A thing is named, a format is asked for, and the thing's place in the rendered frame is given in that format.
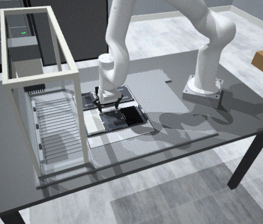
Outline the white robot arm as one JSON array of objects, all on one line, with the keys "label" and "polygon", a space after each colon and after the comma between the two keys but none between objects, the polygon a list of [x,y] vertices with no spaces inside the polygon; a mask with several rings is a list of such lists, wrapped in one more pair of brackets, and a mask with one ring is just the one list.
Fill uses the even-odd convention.
[{"label": "white robot arm", "polygon": [[[99,56],[99,83],[104,90],[103,100],[121,98],[115,87],[126,81],[130,57],[125,39],[136,0],[113,0],[106,32],[106,42],[112,54]],[[200,47],[195,78],[188,82],[189,89],[201,95],[212,95],[220,90],[217,70],[223,48],[236,35],[235,23],[209,9],[203,0],[165,0],[193,24],[209,43]],[[195,81],[194,81],[195,80]],[[111,89],[111,90],[110,90]]]}]

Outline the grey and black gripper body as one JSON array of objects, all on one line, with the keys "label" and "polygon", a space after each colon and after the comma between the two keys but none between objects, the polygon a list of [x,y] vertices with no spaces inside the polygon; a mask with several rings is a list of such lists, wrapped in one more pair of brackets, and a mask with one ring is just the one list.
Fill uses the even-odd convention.
[{"label": "grey and black gripper body", "polygon": [[111,102],[116,102],[118,100],[117,99],[112,99],[112,100],[108,100],[108,101],[104,101],[103,100],[103,94],[105,94],[104,90],[106,89],[103,89],[99,86],[99,89],[98,89],[98,96],[99,96],[99,101],[100,101],[100,104],[106,104],[106,103],[111,103]]}]

